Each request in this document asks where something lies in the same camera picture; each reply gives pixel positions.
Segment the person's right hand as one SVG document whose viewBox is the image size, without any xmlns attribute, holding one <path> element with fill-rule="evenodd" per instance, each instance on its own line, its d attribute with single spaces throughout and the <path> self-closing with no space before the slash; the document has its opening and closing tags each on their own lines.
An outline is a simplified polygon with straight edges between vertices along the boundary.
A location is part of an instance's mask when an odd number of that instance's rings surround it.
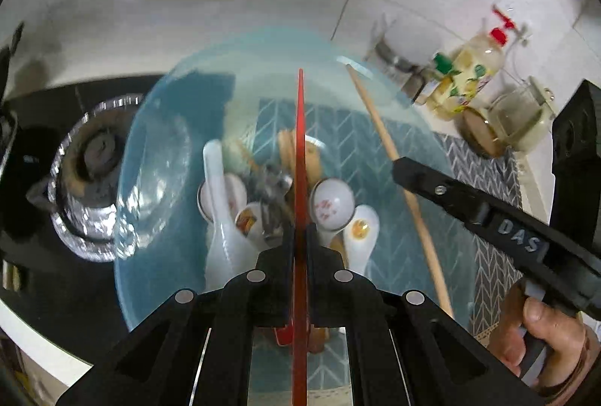
<svg viewBox="0 0 601 406">
<path fill-rule="evenodd" d="M 521 374 L 527 351 L 520 329 L 551 349 L 533 386 L 546 404 L 566 405 L 595 389 L 600 380 L 600 342 L 590 327 L 513 286 L 502 304 L 488 350 L 515 376 Z"/>
</svg>

